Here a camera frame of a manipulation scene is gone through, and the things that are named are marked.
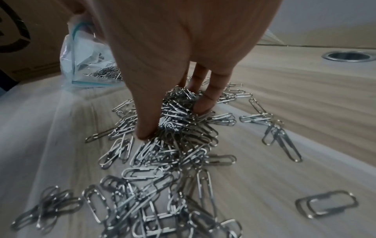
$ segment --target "plastic bag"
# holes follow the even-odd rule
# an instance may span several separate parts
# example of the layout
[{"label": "plastic bag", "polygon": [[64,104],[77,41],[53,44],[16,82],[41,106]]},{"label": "plastic bag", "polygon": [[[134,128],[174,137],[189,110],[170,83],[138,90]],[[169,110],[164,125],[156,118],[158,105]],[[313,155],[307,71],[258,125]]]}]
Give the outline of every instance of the plastic bag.
[{"label": "plastic bag", "polygon": [[112,52],[96,38],[90,17],[76,15],[68,28],[60,52],[60,69],[66,79],[81,87],[124,86]]}]

